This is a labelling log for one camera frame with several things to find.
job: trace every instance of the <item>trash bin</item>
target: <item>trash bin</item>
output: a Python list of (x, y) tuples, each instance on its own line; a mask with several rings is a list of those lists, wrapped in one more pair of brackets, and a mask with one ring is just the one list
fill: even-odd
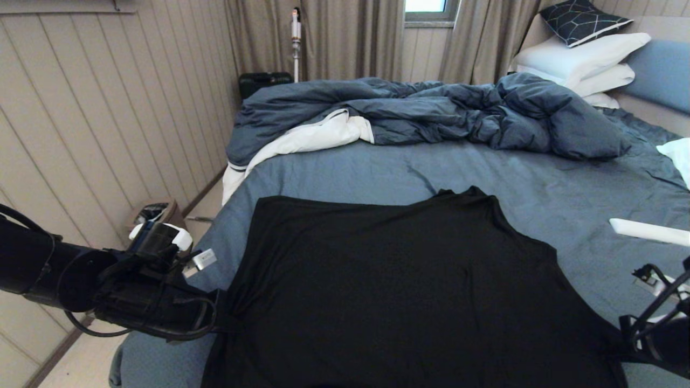
[(182, 211), (174, 198), (153, 198), (135, 207), (127, 218), (127, 232), (131, 232), (136, 225), (154, 220), (164, 224), (172, 224), (178, 228), (187, 229), (182, 217)]

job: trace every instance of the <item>black t-shirt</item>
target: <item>black t-shirt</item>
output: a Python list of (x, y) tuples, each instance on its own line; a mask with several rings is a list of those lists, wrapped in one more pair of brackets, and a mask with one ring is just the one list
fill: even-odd
[(620, 333), (476, 187), (258, 201), (204, 387), (625, 387)]

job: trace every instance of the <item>floor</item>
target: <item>floor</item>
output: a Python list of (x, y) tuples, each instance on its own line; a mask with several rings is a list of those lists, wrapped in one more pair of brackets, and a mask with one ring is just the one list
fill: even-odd
[[(188, 217), (215, 217), (221, 208), (222, 195), (223, 187), (219, 181), (188, 214)], [(199, 238), (210, 228), (207, 222), (190, 220), (185, 222), (195, 242), (199, 241)], [(89, 329), (109, 332), (121, 330), (121, 327), (95, 320)], [(96, 338), (86, 334), (81, 335), (39, 385), (39, 388), (109, 388), (110, 361), (125, 337)]]

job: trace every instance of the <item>blue bedsheet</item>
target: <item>blue bedsheet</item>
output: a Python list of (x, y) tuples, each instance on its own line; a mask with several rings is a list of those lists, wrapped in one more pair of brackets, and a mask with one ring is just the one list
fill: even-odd
[[(287, 195), (329, 202), (410, 204), (442, 188), (471, 185), (498, 196), (520, 232), (558, 250), (558, 262), (580, 295), (602, 317), (639, 314), (652, 301), (630, 272), (647, 262), (669, 275), (682, 270), (688, 248), (616, 235), (611, 217), (687, 229), (690, 193), (657, 144), (677, 138), (607, 110), (632, 144), (608, 162), (574, 161), (551, 154), (495, 151), (483, 144), (444, 142), (410, 146), (348, 146), (274, 157), (260, 164), (217, 216), (200, 246), (219, 261), (191, 278), (208, 290), (227, 288), (244, 252), (256, 201)], [(198, 387), (214, 336), (167, 345), (131, 334), (113, 361), (113, 387)], [(648, 365), (625, 364), (630, 387), (687, 387), (687, 380)]]

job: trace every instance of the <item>white sheet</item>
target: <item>white sheet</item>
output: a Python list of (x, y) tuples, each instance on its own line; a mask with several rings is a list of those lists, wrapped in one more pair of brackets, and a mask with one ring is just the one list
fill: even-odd
[(360, 116), (350, 117), (347, 109), (338, 109), (320, 122), (294, 127), (265, 145), (252, 158), (246, 170), (237, 171), (228, 163), (223, 174), (224, 205), (249, 173), (264, 160), (276, 155), (324, 150), (344, 146), (362, 139), (374, 144), (374, 135), (369, 121)]

